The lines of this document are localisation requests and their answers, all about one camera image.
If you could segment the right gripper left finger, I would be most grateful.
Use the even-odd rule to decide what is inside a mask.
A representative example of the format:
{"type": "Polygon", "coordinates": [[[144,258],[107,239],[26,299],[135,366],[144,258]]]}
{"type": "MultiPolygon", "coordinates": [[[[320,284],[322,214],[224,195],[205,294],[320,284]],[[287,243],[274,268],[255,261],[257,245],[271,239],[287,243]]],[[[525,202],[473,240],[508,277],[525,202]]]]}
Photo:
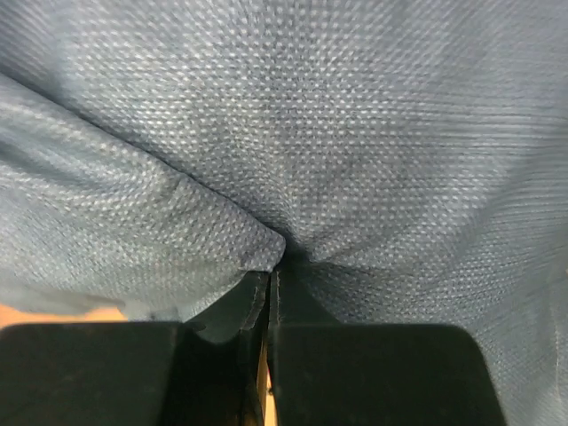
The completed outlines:
{"type": "Polygon", "coordinates": [[[187,322],[6,327],[2,424],[263,424],[269,285],[249,273],[187,322]]]}

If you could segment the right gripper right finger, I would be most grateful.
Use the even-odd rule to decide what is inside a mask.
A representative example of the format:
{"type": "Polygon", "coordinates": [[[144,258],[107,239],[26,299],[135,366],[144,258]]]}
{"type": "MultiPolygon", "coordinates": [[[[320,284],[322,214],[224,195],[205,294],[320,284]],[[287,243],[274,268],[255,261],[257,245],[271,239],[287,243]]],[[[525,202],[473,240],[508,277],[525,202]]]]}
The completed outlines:
{"type": "Polygon", "coordinates": [[[464,329],[347,324],[299,269],[270,277],[268,365],[280,425],[502,425],[485,358],[464,329]]]}

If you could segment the blue grey pillowcase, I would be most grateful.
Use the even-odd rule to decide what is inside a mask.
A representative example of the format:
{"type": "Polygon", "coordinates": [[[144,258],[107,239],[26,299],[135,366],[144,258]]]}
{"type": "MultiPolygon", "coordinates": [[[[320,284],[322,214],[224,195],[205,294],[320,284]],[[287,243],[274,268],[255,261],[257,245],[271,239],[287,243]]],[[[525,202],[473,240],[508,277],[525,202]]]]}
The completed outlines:
{"type": "Polygon", "coordinates": [[[2,303],[188,320],[252,271],[464,327],[566,424],[566,2],[2,2],[2,303]]]}

